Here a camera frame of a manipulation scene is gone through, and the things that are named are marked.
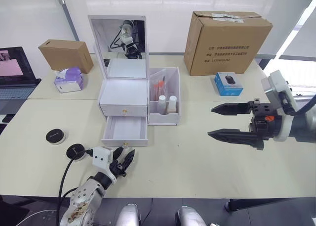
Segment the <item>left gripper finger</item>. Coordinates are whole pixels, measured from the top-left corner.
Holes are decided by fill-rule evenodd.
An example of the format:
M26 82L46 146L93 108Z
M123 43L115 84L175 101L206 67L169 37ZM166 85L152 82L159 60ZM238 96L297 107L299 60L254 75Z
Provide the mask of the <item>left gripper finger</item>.
M127 155L124 157L123 161L120 164L120 168L121 168L122 171L126 171L127 170L127 168L130 166L130 164L133 161L134 155L135 155L135 150L134 149L127 153Z
M121 163L122 162L122 152L124 148L118 147L113 151L113 162Z

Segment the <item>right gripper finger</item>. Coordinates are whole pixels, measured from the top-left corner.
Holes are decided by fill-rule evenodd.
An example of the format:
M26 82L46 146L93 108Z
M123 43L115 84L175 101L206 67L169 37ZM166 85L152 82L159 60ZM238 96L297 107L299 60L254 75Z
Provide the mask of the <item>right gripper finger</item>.
M219 129L207 133L208 136L222 142L250 145L257 150L264 149L264 139L252 132L241 132L238 129Z
M253 101L243 103L224 103L212 108L211 112L226 116L250 114L253 109L253 105Z

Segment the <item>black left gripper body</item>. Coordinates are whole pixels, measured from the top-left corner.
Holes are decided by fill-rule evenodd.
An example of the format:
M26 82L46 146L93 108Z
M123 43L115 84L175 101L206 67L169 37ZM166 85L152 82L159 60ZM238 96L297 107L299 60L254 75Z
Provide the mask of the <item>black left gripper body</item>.
M120 163L112 162L110 164L110 170L112 174L118 178L118 177L126 177L126 171L122 171L120 168Z

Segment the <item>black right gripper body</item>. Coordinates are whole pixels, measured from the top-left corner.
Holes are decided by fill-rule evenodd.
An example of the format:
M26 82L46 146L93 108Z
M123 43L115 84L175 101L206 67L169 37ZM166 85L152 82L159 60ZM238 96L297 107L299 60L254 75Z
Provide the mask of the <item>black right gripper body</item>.
M249 108L252 113L249 124L250 141L268 140L278 135L282 116L271 103L260 103L259 101L249 101Z

